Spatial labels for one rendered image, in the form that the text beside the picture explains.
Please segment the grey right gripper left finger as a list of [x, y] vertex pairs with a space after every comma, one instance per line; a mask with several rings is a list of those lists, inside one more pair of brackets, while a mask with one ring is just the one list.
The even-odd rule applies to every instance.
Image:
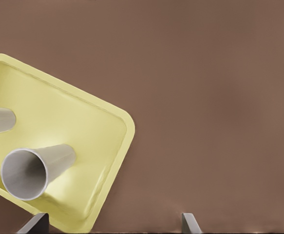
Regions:
[[39, 213], [20, 228], [17, 234], [49, 234], [49, 225], [49, 215]]

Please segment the pale yellow rectangular tray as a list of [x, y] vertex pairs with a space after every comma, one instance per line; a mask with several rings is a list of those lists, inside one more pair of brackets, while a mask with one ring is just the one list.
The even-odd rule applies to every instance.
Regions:
[[0, 178], [0, 196], [32, 214], [48, 213], [66, 233], [88, 233], [107, 198], [135, 133], [124, 110], [15, 58], [0, 54], [0, 107], [17, 118], [0, 133], [0, 166], [16, 148], [68, 144], [71, 168], [32, 201], [12, 197]]

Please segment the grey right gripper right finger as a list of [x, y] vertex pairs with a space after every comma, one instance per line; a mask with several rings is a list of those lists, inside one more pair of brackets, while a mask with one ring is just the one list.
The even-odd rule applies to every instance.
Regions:
[[202, 234], [202, 230], [198, 225], [193, 213], [182, 213], [182, 234]]

